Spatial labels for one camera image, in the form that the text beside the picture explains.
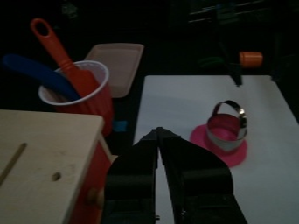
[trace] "blue spatula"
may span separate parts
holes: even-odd
[[[10,53],[2,57],[2,65],[10,71],[25,74],[38,80],[42,86],[57,92],[67,100],[75,101],[79,98],[66,78],[39,62]]]

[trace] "red cup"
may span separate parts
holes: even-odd
[[[85,97],[75,101],[66,101],[58,94],[47,88],[39,86],[38,96],[41,100],[50,104],[57,112],[70,114],[98,115],[104,119],[102,136],[105,137],[112,131],[113,105],[108,86],[108,68],[99,62],[82,60],[74,62],[79,69],[89,70],[97,80],[98,87]]]

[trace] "plastic cup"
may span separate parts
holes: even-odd
[[[108,86],[108,68],[93,60],[77,61],[74,65],[79,69],[86,69],[91,72],[98,83],[97,89],[75,101],[66,101],[58,94],[53,93],[43,86],[39,86],[38,96],[45,103],[54,107],[57,112],[101,116],[105,122],[101,132],[105,137],[112,131],[113,120],[113,105]],[[59,69],[55,69],[55,72],[63,75]]]
[[[218,114],[221,103],[226,103],[237,116]],[[233,101],[217,103],[206,124],[194,128],[190,142],[210,151],[228,167],[237,165],[246,156],[246,118],[244,109]]]

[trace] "wooden surface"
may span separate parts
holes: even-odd
[[[1,176],[26,144],[0,185],[0,223],[67,222],[101,128],[97,115],[0,110]]]
[[[234,196],[249,224],[299,223],[299,126],[268,76],[244,75],[236,87],[225,75],[149,75],[134,141],[161,126],[189,140],[217,102],[234,101],[246,113],[246,158],[230,168]],[[221,108],[220,113],[230,112]],[[173,223],[164,168],[156,171],[156,223]]]

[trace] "white table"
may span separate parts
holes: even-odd
[[[269,76],[148,75],[134,142],[161,126],[189,140],[217,102],[234,101],[246,113],[246,158],[230,168],[234,196],[249,224],[299,223],[299,127]],[[164,168],[157,169],[156,213],[173,223]]]

